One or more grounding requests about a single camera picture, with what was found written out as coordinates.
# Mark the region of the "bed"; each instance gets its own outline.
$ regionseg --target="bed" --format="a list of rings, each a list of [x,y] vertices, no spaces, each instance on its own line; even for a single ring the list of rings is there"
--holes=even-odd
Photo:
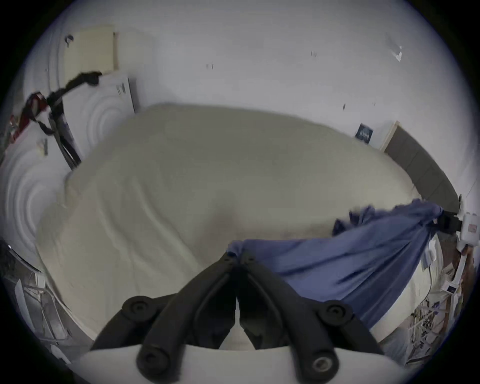
[[[44,212],[49,285],[95,338],[129,297],[178,292],[232,240],[330,236],[337,218],[419,195],[390,157],[328,127],[241,109],[157,105],[120,125]],[[371,330],[391,333],[438,278],[421,264]]]

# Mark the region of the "blue blanket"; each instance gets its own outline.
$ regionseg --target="blue blanket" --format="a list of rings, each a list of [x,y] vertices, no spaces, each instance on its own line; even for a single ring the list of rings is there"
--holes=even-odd
[[[234,241],[228,251],[252,253],[300,296],[342,300],[370,329],[413,276],[441,213],[420,200],[391,211],[368,206],[350,212],[349,223],[337,220],[332,238]]]

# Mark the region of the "white wall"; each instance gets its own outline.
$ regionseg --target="white wall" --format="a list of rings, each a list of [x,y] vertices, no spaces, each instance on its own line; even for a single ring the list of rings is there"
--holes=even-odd
[[[477,107],[445,44],[405,2],[79,0],[48,35],[60,56],[48,84],[54,72],[62,83],[64,36],[105,23],[137,107],[256,108],[350,136],[362,122],[376,146],[398,120],[480,214]]]

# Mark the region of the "mattress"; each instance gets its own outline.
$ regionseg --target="mattress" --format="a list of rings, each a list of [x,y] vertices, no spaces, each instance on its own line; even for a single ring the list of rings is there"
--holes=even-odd
[[[327,237],[352,208],[418,197],[392,159],[328,127],[157,105],[126,120],[72,173],[42,217],[36,247],[57,297],[95,338],[126,299],[178,292],[232,240]],[[423,286],[429,271],[419,268],[413,284]],[[418,295],[404,293],[402,311]]]

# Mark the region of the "small poster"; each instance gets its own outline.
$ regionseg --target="small poster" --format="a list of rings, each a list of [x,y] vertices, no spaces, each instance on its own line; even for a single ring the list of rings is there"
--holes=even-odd
[[[370,139],[372,138],[372,134],[373,129],[367,127],[364,124],[360,124],[359,130],[357,131],[355,137],[368,144],[370,142]]]

